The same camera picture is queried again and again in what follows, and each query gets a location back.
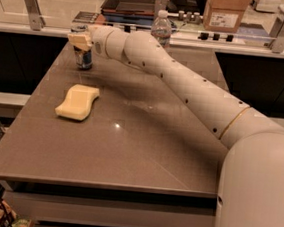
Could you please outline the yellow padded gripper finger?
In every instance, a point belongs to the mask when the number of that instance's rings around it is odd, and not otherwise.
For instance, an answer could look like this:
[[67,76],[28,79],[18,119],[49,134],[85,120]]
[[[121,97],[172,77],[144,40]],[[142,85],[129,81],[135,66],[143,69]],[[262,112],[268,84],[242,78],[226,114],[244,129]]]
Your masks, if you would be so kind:
[[82,51],[89,51],[92,47],[91,37],[87,33],[69,33],[68,39],[70,44]]

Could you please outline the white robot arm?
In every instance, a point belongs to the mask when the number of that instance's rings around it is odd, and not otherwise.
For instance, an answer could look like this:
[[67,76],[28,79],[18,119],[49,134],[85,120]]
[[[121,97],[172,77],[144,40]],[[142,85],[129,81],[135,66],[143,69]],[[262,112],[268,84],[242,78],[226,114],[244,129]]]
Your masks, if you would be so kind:
[[143,31],[90,26],[69,33],[83,51],[159,77],[227,148],[214,227],[284,227],[284,128],[178,63]]

